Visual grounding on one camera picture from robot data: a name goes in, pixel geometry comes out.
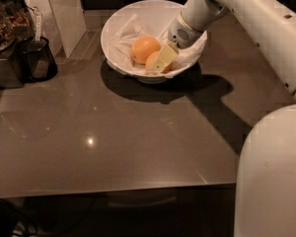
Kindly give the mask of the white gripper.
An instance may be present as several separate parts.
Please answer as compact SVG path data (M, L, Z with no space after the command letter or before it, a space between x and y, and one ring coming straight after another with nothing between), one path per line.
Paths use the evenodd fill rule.
M152 73L163 73L178 57L179 49L193 46L207 28L228 9L216 0L187 0L168 28L166 42L152 63Z

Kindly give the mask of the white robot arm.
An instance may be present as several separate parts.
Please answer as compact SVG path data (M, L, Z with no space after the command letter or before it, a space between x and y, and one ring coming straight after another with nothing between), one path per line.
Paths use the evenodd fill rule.
M296 237L296 13L277 0L187 0L151 70L162 73L227 11L295 100L262 118L246 138L237 175L234 237Z

